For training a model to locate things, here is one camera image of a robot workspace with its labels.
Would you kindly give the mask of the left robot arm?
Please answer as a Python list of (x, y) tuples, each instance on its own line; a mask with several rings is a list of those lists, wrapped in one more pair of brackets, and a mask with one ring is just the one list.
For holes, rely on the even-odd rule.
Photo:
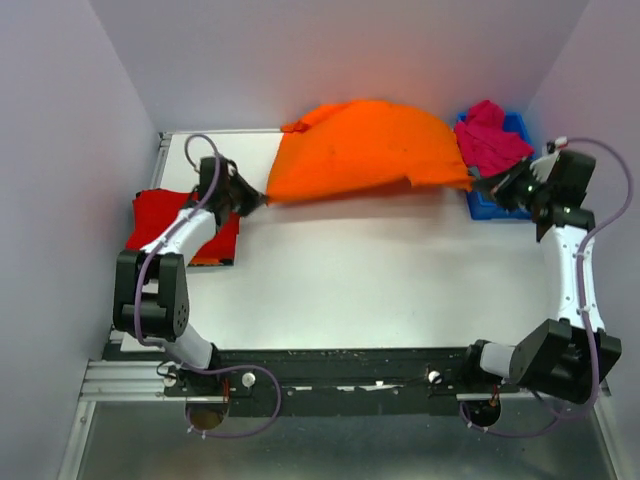
[(145, 347), (158, 347), (189, 368), (187, 382), (201, 395), (222, 380), (217, 347), (190, 325), (188, 264), (232, 216), (247, 217), (266, 203), (236, 163), (215, 154), (201, 159), (199, 184), (173, 222), (140, 250), (116, 261), (113, 326)]

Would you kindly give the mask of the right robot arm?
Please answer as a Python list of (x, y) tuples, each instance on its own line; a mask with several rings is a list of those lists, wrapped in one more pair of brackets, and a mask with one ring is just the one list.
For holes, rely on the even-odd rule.
[(595, 296), (592, 254), (598, 225), (582, 206), (595, 166), (590, 155), (558, 148), (474, 180), (474, 190), (499, 207), (530, 214), (549, 297), (547, 319), (518, 344), (479, 340), (467, 349), (459, 370), (467, 389), (480, 392), (505, 380), (585, 404), (619, 360), (621, 341), (606, 333)]

